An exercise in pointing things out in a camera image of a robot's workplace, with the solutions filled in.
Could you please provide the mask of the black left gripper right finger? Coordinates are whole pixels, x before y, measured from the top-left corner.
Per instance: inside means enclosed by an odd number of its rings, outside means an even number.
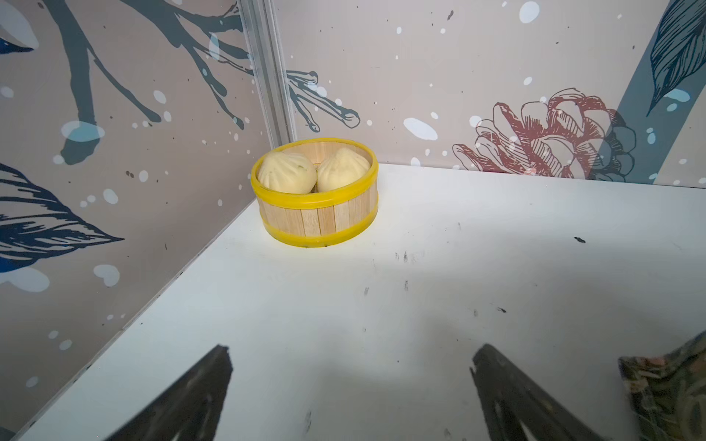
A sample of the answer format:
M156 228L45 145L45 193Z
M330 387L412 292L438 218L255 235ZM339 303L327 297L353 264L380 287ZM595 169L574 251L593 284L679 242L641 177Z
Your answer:
M491 440L602 439L492 345L483 345L473 362L470 371Z

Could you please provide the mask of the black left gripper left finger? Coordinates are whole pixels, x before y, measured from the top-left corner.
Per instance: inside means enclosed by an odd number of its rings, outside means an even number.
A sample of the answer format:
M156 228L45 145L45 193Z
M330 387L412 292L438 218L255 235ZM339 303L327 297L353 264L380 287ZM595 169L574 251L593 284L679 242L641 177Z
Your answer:
M213 347L108 441L215 439L232 373L229 349Z

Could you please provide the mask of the canvas tote bag green handles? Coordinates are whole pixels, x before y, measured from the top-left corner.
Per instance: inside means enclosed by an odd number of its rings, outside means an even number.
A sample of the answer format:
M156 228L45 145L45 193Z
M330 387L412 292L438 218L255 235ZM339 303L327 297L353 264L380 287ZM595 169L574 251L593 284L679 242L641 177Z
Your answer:
M619 359L641 440L705 439L705 334L654 358Z

